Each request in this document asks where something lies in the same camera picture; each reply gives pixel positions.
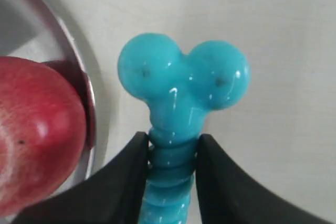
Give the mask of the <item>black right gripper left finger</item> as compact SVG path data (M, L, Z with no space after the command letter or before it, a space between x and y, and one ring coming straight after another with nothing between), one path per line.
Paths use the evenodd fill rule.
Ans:
M13 223L137 223L148 173L148 136L137 132L106 166L21 211Z

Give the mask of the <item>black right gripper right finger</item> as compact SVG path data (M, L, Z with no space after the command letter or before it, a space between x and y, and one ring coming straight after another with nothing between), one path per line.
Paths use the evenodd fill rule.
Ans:
M241 169L209 134L198 141L196 189L204 224L325 224Z

